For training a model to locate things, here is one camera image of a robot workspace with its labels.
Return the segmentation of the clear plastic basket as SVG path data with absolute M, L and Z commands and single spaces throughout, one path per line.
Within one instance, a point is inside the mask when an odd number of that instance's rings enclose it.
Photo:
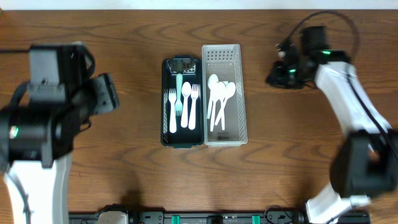
M 210 89 L 208 79 L 217 74 L 225 86 L 229 82 L 236 85 L 235 94 L 227 100 L 225 112 L 225 130 L 221 121 L 210 131 L 210 119 L 207 119 Z M 241 49 L 238 44 L 204 45 L 202 47 L 203 117 L 205 144 L 209 147 L 240 146 L 248 141 L 246 111 L 244 102 L 243 70 Z M 223 97 L 217 101 L 215 120 L 221 108 Z

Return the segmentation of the white thick-handled spoon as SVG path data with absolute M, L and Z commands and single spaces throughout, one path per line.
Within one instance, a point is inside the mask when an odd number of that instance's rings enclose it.
M 182 86 L 182 95 L 183 95 L 183 110 L 181 117 L 181 127 L 186 128 L 188 126 L 188 97 L 191 94 L 191 84 L 189 82 L 185 82 Z

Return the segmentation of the white fork long handle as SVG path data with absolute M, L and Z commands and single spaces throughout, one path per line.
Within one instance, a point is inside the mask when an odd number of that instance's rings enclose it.
M 191 110 L 190 110 L 190 117 L 189 117 L 189 122 L 188 122 L 188 128 L 190 130 L 194 130 L 196 126 L 196 101 L 199 96 L 199 84 L 193 84 L 192 85 L 192 91 L 191 91 L 191 99 L 192 99 L 192 105 L 191 105 Z

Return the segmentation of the white thin spoon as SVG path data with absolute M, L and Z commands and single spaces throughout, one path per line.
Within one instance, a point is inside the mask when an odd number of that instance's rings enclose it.
M 218 82 L 213 85 L 212 93 L 212 102 L 213 102 L 213 107 L 211 111 L 211 119 L 210 119 L 210 131 L 213 132 L 214 126 L 215 126 L 215 114 L 216 114 L 216 104 L 217 101 L 220 100 L 222 97 L 224 97 L 224 91 L 226 87 L 223 82 Z
M 208 102 L 208 111 L 207 111 L 207 119 L 210 119 L 211 109 L 213 105 L 213 87 L 219 81 L 217 74 L 212 74 L 208 79 L 208 88 L 210 89 L 210 98 Z
M 216 121 L 215 121 L 215 125 L 217 125 L 220 121 L 221 121 L 221 127 L 222 130 L 225 130 L 225 121 L 224 121 L 224 117 L 225 117 L 225 112 L 224 109 L 226 107 L 226 102 L 228 99 L 230 99 L 236 91 L 236 85 L 234 82 L 229 82 L 226 87 L 225 87 L 225 91 L 223 93 L 223 100 L 221 102 L 221 108 L 220 111 L 217 115 Z

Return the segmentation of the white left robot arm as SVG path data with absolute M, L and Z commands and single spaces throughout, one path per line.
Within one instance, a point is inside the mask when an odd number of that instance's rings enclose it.
M 74 138 L 91 116 L 119 107 L 112 76 L 77 84 L 24 82 L 1 110 L 1 173 L 14 223 L 68 223 L 68 181 Z

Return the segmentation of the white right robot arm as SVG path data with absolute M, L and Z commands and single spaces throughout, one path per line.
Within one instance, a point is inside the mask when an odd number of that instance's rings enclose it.
M 351 58 L 324 41 L 311 41 L 299 52 L 286 39 L 277 44 L 279 59 L 266 82 L 302 88 L 308 81 L 326 96 L 344 142 L 330 166 L 330 181 L 307 200 L 309 223 L 336 223 L 341 216 L 397 188 L 397 131 L 377 111 L 356 75 Z

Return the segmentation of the mint green plastic fork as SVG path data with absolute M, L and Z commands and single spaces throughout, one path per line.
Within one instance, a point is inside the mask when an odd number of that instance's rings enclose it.
M 181 116 L 182 110 L 183 110 L 183 105 L 182 105 L 182 101 L 181 101 L 182 85 L 183 85 L 183 75 L 181 73 L 178 73 L 177 77 L 176 77 L 177 100 L 175 102 L 175 114 L 177 116 Z

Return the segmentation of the dark green plastic basket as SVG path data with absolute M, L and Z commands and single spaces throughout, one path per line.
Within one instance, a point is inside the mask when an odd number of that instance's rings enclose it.
M 177 131 L 170 133 L 170 103 L 169 90 L 176 89 L 177 74 L 183 75 L 183 84 L 189 82 L 191 89 L 193 84 L 199 84 L 199 96 L 196 101 L 196 126 L 194 130 L 181 127 L 181 116 L 176 116 Z M 191 148 L 199 146 L 204 142 L 204 117 L 203 117 L 203 89 L 201 61 L 190 55 L 176 55 L 174 58 L 165 59 L 162 62 L 162 112 L 161 112 L 161 131 L 160 141 L 164 146 L 174 148 Z M 188 122 L 192 105 L 191 96 L 188 97 Z

